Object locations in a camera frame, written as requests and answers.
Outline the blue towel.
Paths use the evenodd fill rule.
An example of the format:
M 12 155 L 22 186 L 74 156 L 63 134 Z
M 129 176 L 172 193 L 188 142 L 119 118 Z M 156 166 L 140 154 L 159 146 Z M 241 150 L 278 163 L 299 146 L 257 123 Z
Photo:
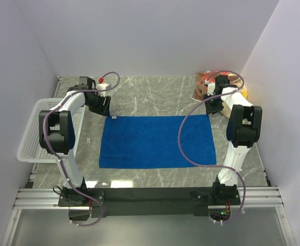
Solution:
M 106 118 L 99 167 L 163 169 L 191 167 L 180 148 L 201 165 L 216 164 L 216 151 L 207 115 L 111 116 Z

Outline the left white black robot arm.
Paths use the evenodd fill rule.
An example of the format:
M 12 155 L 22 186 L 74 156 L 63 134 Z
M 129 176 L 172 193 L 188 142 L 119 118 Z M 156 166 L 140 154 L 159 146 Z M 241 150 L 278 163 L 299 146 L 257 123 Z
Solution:
M 88 202 L 85 179 L 78 170 L 74 155 L 76 134 L 72 117 L 83 106 L 101 116 L 110 116 L 111 97 L 106 92 L 113 87 L 100 77 L 98 82 L 81 76 L 76 86 L 68 89 L 65 97 L 53 108 L 39 112 L 39 144 L 56 162 L 63 176 L 60 197 L 77 206 Z

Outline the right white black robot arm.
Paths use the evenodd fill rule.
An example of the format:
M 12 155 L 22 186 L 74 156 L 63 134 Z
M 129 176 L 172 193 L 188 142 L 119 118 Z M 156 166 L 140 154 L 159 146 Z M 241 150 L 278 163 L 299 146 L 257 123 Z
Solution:
M 230 82 L 228 72 L 216 72 L 214 82 L 206 82 L 204 95 L 206 113 L 221 112 L 224 106 L 230 109 L 226 128 L 228 150 L 223 167 L 212 186 L 211 199 L 214 204 L 240 204 L 237 183 L 244 159 L 261 133 L 263 110 L 248 102 L 240 86 Z

